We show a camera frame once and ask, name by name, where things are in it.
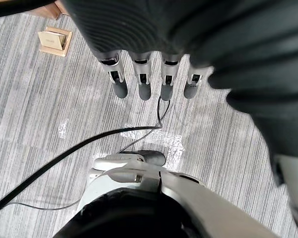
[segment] small wooden sign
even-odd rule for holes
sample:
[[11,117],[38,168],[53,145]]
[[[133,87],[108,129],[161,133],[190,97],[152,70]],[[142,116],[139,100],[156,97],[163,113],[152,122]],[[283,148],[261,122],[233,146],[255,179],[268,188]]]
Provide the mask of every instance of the small wooden sign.
[[41,52],[66,56],[72,39],[72,32],[54,27],[46,27],[45,31],[38,32]]

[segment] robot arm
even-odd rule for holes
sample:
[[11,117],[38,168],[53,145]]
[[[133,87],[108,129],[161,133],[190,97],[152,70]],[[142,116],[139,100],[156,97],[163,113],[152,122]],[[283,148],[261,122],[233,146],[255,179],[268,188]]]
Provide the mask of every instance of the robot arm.
[[[12,14],[14,1],[2,3]],[[47,1],[20,1],[27,9]],[[270,151],[277,185],[286,183],[298,224],[298,0],[64,0],[117,96],[127,95],[119,57],[133,59],[140,97],[151,95],[149,56],[161,51],[161,97],[172,97],[177,65],[190,55],[184,96],[209,77],[231,89],[227,102],[251,115]]]

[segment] wire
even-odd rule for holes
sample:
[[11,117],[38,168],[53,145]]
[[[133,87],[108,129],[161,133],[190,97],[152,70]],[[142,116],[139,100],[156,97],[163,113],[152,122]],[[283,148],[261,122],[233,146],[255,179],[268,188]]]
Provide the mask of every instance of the wire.
[[63,209],[67,209],[69,207],[72,207],[72,206],[78,204],[79,201],[80,201],[80,199],[77,200],[76,202],[71,203],[70,205],[67,205],[67,206],[64,206],[64,207],[58,207],[58,208],[36,207],[36,206],[29,205],[29,204],[26,204],[26,203],[23,203],[23,202],[10,202],[7,205],[5,205],[4,207],[15,204],[15,205],[22,205],[22,206],[26,206],[26,207],[30,207],[30,208],[34,208],[34,209],[38,209],[38,210],[43,210],[43,211],[58,211],[58,210],[63,210]]
[[12,199],[14,199],[16,196],[18,196],[23,190],[25,190],[30,184],[32,184],[37,178],[39,178],[42,174],[44,174],[46,171],[48,171],[51,167],[56,165],[58,162],[62,161],[65,159],[68,155],[72,154],[76,150],[80,149],[81,147],[95,141],[98,139],[101,139],[103,137],[117,134],[117,133],[122,133],[122,132],[127,132],[127,131],[133,131],[133,130],[148,130],[148,129],[161,129],[162,128],[162,123],[160,119],[160,101],[161,97],[159,97],[158,100],[158,106],[157,106],[157,117],[158,117],[158,124],[159,126],[137,126],[137,127],[128,127],[128,128],[121,128],[121,129],[116,129],[116,130],[110,130],[107,132],[100,133],[98,135],[95,135],[91,138],[88,138],[81,143],[73,146],[72,148],[68,149],[67,151],[63,152],[50,162],[48,162],[46,165],[41,167],[39,170],[37,170],[35,173],[33,173],[31,176],[29,176],[26,180],[24,180],[20,185],[18,185],[14,190],[12,190],[10,193],[8,193],[6,196],[4,196],[0,200],[0,210],[4,208]]
[[[164,118],[165,115],[167,114],[168,109],[169,109],[169,106],[170,106],[170,100],[168,101],[168,106],[167,106],[166,110],[164,111],[164,114],[162,115],[161,120],[163,120],[163,118]],[[149,131],[149,132],[148,132],[146,135],[144,135],[143,137],[141,137],[141,138],[135,140],[134,142],[130,143],[129,145],[126,145],[124,148],[122,148],[120,151],[118,151],[117,154],[119,154],[119,153],[125,151],[125,150],[126,150],[127,148],[129,148],[130,146],[132,146],[132,145],[138,143],[139,141],[145,139],[145,138],[146,138],[147,136],[149,136],[153,131],[154,131],[154,130]]]

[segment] gray carpet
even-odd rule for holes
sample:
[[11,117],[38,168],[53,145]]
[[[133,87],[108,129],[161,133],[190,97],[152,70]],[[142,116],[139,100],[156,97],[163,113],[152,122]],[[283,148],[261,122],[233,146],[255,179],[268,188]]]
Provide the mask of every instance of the gray carpet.
[[[39,52],[37,32],[46,26],[73,31],[68,55]],[[67,16],[46,20],[27,14],[0,18],[0,198],[62,151],[126,124],[156,124],[160,58],[153,55],[152,97],[138,96],[131,60],[123,54],[129,94],[114,96],[107,75]],[[134,149],[168,155],[167,167],[202,180],[283,238],[298,238],[287,191],[272,179],[266,145],[248,115],[232,110],[227,92],[206,82],[193,100],[183,97],[184,57],[163,130]],[[133,134],[85,146],[44,174],[14,201],[58,207],[83,193],[93,158],[117,152]],[[10,205],[0,212],[0,238],[46,238],[73,216],[75,207],[38,211]]]

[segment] black cable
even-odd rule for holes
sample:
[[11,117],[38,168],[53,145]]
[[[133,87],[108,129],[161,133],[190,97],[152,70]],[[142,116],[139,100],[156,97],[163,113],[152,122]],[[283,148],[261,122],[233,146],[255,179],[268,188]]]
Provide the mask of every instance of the black cable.
[[62,161],[65,159],[68,155],[72,154],[76,150],[80,149],[81,147],[95,141],[98,139],[101,139],[103,137],[117,134],[117,133],[122,133],[122,132],[127,132],[127,131],[133,131],[133,130],[148,130],[148,129],[161,129],[162,128],[162,123],[160,119],[160,101],[161,97],[159,97],[158,100],[158,107],[157,107],[157,117],[158,117],[158,123],[160,126],[137,126],[137,127],[129,127],[129,128],[122,128],[122,129],[116,129],[116,130],[110,130],[107,132],[103,132],[101,134],[95,135],[91,138],[88,138],[81,143],[73,146],[72,148],[68,149],[67,151],[63,152],[50,162],[48,162],[46,165],[41,167],[39,170],[37,170],[35,173],[33,173],[30,177],[28,177],[26,180],[24,180],[20,185],[18,185],[14,190],[12,190],[10,193],[8,193],[6,196],[4,196],[0,200],[0,210],[4,208],[12,199],[14,199],[18,194],[20,194],[23,190],[25,190],[30,184],[32,184],[38,177],[40,177],[42,174],[44,174],[47,170],[49,170],[51,167],[56,165],[58,162]]
[[26,203],[23,203],[23,202],[10,202],[7,205],[5,205],[4,207],[15,204],[15,205],[22,205],[22,206],[25,206],[25,207],[29,207],[29,208],[33,208],[33,209],[38,209],[38,210],[43,210],[43,211],[58,211],[58,210],[63,210],[63,209],[72,207],[72,206],[78,204],[79,201],[80,201],[80,199],[77,200],[76,202],[71,203],[70,205],[67,205],[67,206],[64,206],[64,207],[58,207],[58,208],[36,207],[36,206],[29,205],[29,204],[26,204]]
[[0,17],[30,11],[48,5],[55,0],[13,0],[0,2]]
[[[168,101],[168,106],[167,106],[166,110],[164,111],[164,113],[163,113],[163,115],[162,115],[162,117],[161,117],[161,120],[163,120],[163,118],[165,117],[166,113],[168,112],[169,106],[170,106],[170,100]],[[119,153],[125,151],[125,150],[126,150],[127,148],[129,148],[130,146],[132,146],[132,145],[138,143],[139,141],[145,139],[145,138],[146,138],[147,136],[149,136],[153,131],[154,131],[154,130],[149,131],[149,132],[148,132],[147,134],[145,134],[143,137],[141,137],[141,138],[135,140],[134,142],[130,143],[129,145],[126,145],[124,148],[122,148],[120,151],[118,151],[117,154],[119,154]]]

